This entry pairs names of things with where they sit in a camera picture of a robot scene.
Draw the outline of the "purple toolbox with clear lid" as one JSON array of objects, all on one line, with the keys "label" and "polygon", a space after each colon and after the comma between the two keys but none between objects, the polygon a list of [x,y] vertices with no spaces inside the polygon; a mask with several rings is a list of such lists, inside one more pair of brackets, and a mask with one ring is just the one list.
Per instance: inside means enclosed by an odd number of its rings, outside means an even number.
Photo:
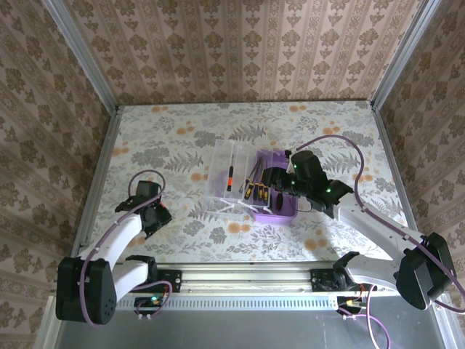
[{"label": "purple toolbox with clear lid", "polygon": [[[234,154],[232,191],[227,192],[228,170],[232,154]],[[253,189],[249,200],[244,200],[239,192],[241,185],[259,158],[262,158],[262,164],[253,180],[254,183],[262,183],[262,174],[267,168],[287,168],[287,158],[283,151],[258,149],[234,140],[216,140],[209,178],[203,195],[204,210],[211,214],[229,216],[249,213],[258,222],[289,224],[298,214],[298,201],[295,197],[283,194],[283,208],[278,211],[276,198],[279,192],[272,188],[269,188],[268,205],[265,205],[263,201],[253,200]]]}]

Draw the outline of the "screwdrivers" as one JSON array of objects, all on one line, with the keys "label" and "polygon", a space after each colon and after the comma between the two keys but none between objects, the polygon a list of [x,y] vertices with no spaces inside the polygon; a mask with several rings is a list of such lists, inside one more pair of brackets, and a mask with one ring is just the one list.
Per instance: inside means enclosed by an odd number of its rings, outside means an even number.
[{"label": "screwdrivers", "polygon": [[239,192],[243,195],[244,200],[249,200],[251,196],[252,189],[254,187],[254,178],[256,177],[256,174],[260,168],[260,165],[262,164],[262,158],[259,158],[253,169],[251,170],[249,176],[245,179],[245,182],[241,185]]}]

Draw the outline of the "black controller board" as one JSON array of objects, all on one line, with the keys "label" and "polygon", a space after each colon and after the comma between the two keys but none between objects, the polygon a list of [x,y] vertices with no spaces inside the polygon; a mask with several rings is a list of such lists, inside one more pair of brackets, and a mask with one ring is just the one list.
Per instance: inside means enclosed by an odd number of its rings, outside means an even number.
[{"label": "black controller board", "polygon": [[364,296],[338,296],[336,301],[338,305],[336,312],[342,316],[365,315],[366,313],[366,298]]},{"label": "black controller board", "polygon": [[137,314],[139,320],[151,320],[162,308],[164,300],[165,297],[155,295],[150,297],[137,297],[134,301],[134,312]]}]

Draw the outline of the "aluminium frame post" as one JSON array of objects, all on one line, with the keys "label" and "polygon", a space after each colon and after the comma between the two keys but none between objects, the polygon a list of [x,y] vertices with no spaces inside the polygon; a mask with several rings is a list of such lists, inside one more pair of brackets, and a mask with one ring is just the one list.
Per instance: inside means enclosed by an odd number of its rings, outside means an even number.
[{"label": "aluminium frame post", "polygon": [[100,101],[105,106],[108,113],[113,115],[117,111],[118,103],[116,102],[101,69],[92,57],[91,50],[84,41],[84,37],[81,35],[76,22],[73,20],[61,0],[42,1],[52,16],[52,19],[57,24],[57,27],[75,55],[78,63],[83,68],[86,77],[94,87]]},{"label": "aluminium frame post", "polygon": [[423,36],[430,20],[434,17],[439,1],[440,0],[421,0],[411,24],[401,39],[400,45],[371,99],[372,109],[379,110],[386,101],[396,81],[399,79],[400,74],[406,67],[414,49]]}]

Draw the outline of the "aluminium table side rail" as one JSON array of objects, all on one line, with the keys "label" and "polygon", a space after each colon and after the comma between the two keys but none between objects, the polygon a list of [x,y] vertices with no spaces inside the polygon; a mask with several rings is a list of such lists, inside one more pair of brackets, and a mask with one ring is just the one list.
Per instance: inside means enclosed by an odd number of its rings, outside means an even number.
[{"label": "aluminium table side rail", "polygon": [[392,180],[387,184],[394,185],[395,190],[390,201],[382,195],[363,197],[366,206],[375,215],[375,223],[373,224],[375,232],[370,233],[368,237],[391,258],[400,260],[405,256],[406,249],[412,250],[416,247],[415,243],[420,242],[421,233],[417,231],[416,222],[381,115],[378,110],[374,109],[372,114],[386,156],[385,163],[389,165],[392,176]]},{"label": "aluminium table side rail", "polygon": [[105,185],[106,174],[110,166],[110,159],[118,136],[122,109],[123,107],[116,106],[116,109],[110,118],[108,130],[102,144],[92,183],[89,188],[89,194],[86,198],[76,238],[70,253],[71,257],[76,257],[82,248],[85,249],[90,245],[90,239],[94,230],[94,223]]}]

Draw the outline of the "grey metal plate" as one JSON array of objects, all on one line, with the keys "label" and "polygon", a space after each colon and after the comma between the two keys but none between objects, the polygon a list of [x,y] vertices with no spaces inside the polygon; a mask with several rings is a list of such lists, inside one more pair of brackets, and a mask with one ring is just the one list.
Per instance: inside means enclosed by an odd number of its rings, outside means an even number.
[{"label": "grey metal plate", "polygon": [[[458,321],[443,310],[409,308],[398,297],[376,297],[373,333],[382,348],[465,349]],[[94,329],[57,320],[49,300],[33,349],[374,349],[364,318],[335,311],[163,310],[153,320],[116,312]]]}]

